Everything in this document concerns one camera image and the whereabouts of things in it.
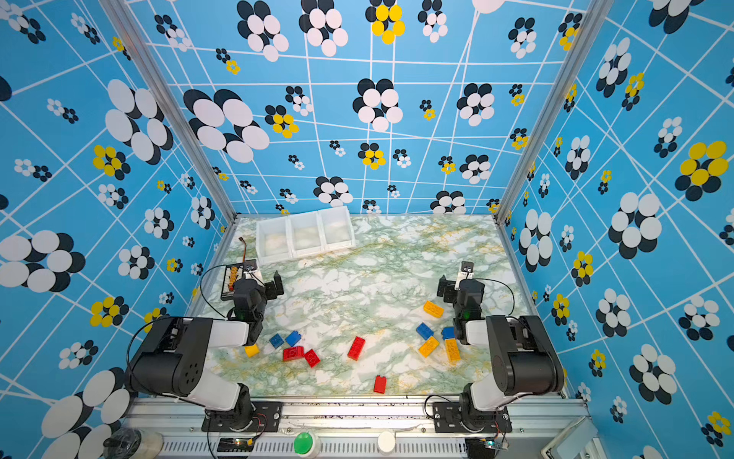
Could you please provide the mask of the small blue lego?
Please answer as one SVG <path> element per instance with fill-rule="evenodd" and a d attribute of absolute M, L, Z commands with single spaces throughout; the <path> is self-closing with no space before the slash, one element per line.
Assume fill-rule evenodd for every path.
<path fill-rule="evenodd" d="M 285 341 L 279 334 L 275 334 L 269 339 L 269 343 L 274 349 L 278 349 L 285 343 Z"/>
<path fill-rule="evenodd" d="M 442 338 L 444 340 L 455 340 L 456 339 L 455 328 L 454 327 L 445 327 L 442 330 Z"/>

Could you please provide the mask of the blue lego brick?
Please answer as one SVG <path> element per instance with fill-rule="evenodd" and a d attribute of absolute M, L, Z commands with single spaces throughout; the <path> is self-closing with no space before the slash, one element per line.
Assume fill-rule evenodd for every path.
<path fill-rule="evenodd" d="M 302 339 L 301 334 L 298 331 L 292 331 L 290 335 L 286 338 L 285 342 L 290 347 L 294 347 L 298 345 L 298 342 Z"/>
<path fill-rule="evenodd" d="M 433 330 L 426 325 L 424 322 L 422 322 L 417 328 L 417 333 L 422 337 L 423 340 L 430 340 L 434 337 Z"/>

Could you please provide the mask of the long yellow lego brick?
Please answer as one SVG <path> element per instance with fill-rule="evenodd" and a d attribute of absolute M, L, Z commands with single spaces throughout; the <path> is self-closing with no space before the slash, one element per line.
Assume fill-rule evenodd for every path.
<path fill-rule="evenodd" d="M 458 363 L 462 359 L 457 340 L 445 340 L 445 349 L 447 350 L 447 359 L 450 363 Z"/>

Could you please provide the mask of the white three-compartment container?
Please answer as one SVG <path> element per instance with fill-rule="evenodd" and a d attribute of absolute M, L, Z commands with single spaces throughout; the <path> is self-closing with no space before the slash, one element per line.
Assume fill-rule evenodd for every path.
<path fill-rule="evenodd" d="M 327 208 L 256 224 L 256 252 L 263 265 L 353 249 L 356 236 L 349 210 Z"/>

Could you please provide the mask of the red lego brick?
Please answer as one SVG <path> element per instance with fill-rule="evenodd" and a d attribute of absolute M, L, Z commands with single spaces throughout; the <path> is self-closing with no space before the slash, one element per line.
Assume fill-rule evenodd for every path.
<path fill-rule="evenodd" d="M 307 361 L 307 364 L 308 364 L 308 365 L 309 365 L 309 367 L 311 367 L 311 368 L 314 368 L 314 367 L 316 367 L 316 366 L 317 366 L 317 365 L 319 365 L 319 364 L 320 364 L 320 362 L 321 362 L 321 359 L 320 359 L 320 358 L 319 358 L 319 356 L 317 355 L 317 352 L 315 352 L 315 350 L 313 350 L 313 349 L 311 349 L 311 350 L 309 350 L 309 351 L 307 351 L 307 352 L 305 353 L 305 355 L 304 355 L 304 359 L 305 359 L 305 360 Z"/>
<path fill-rule="evenodd" d="M 305 355 L 304 348 L 302 346 L 293 346 L 283 350 L 282 361 L 296 361 L 303 359 Z"/>
<path fill-rule="evenodd" d="M 353 341 L 347 357 L 353 361 L 358 361 L 359 357 L 361 356 L 362 350 L 365 346 L 365 339 L 361 337 L 355 337 L 355 340 Z"/>

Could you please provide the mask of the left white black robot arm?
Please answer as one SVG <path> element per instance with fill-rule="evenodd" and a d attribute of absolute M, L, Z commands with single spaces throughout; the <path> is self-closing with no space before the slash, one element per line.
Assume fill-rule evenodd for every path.
<path fill-rule="evenodd" d="M 279 273 L 267 283 L 255 277 L 242 277 L 234 283 L 233 308 L 225 319 L 168 316 L 156 319 L 135 355 L 126 357 L 126 387 L 200 405 L 210 417 L 250 422 L 253 417 L 250 390 L 206 369 L 206 357 L 215 348 L 256 345 L 268 302 L 282 294 L 284 286 Z"/>

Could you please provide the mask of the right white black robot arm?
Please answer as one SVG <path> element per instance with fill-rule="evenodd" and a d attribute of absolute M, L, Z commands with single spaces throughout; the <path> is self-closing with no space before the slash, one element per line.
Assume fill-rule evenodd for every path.
<path fill-rule="evenodd" d="M 485 419 L 516 400 L 560 392 L 564 373 L 547 330 L 537 316 L 488 315 L 482 310 L 485 281 L 465 273 L 441 277 L 437 296 L 454 311 L 454 337 L 466 346 L 489 350 L 491 374 L 462 393 L 464 416 Z"/>

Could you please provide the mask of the black box with orange parts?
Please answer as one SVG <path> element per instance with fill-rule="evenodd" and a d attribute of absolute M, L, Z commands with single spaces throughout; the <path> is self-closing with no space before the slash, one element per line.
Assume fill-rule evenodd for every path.
<path fill-rule="evenodd" d="M 244 269 L 242 263 L 225 265 L 223 286 L 220 298 L 223 301 L 231 300 L 234 295 L 234 284 L 243 277 Z"/>

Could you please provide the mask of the circuit board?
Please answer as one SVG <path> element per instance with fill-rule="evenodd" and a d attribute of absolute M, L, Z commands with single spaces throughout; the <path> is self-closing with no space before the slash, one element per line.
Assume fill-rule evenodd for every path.
<path fill-rule="evenodd" d="M 252 452 L 253 448 L 252 438 L 223 437 L 218 440 L 216 451 L 219 454 L 246 454 Z"/>
<path fill-rule="evenodd" d="M 498 441 L 486 438 L 466 438 L 464 446 L 468 459 L 496 459 L 502 451 Z"/>

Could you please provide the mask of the green push button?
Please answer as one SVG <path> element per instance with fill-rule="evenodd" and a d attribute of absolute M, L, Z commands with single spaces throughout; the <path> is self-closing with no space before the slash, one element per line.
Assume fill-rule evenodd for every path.
<path fill-rule="evenodd" d="M 299 458 L 313 458 L 320 451 L 320 440 L 313 432 L 304 431 L 294 438 L 294 452 Z"/>

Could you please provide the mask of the right circuit board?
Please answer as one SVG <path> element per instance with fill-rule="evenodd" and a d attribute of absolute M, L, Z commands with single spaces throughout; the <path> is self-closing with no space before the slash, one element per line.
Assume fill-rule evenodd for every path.
<path fill-rule="evenodd" d="M 502 451 L 498 441 L 486 438 L 466 438 L 464 446 L 468 459 L 496 459 Z"/>

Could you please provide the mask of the white push button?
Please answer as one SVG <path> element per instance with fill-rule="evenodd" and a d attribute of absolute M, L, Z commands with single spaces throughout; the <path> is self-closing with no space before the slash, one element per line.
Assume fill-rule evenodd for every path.
<path fill-rule="evenodd" d="M 393 431 L 383 431 L 378 435 L 378 451 L 383 455 L 392 454 L 397 447 L 396 434 Z"/>

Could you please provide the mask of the grey box front right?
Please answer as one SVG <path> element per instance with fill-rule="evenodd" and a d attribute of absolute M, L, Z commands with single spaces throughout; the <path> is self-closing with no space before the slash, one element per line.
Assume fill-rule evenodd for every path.
<path fill-rule="evenodd" d="M 572 422 L 540 451 L 546 459 L 606 459 L 598 429 L 588 416 Z"/>

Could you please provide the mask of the clear tape roll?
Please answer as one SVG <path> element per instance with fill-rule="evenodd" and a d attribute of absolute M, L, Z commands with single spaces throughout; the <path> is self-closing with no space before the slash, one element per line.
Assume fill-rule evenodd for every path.
<path fill-rule="evenodd" d="M 121 428 L 103 442 L 105 459 L 154 459 L 162 451 L 164 438 L 152 430 Z"/>

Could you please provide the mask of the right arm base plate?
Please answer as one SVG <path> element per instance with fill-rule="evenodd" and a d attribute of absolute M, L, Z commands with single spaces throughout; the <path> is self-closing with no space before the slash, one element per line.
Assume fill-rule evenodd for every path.
<path fill-rule="evenodd" d="M 437 433 L 502 435 L 513 430 L 507 409 L 477 411 L 458 402 L 443 401 L 433 403 L 432 411 Z"/>

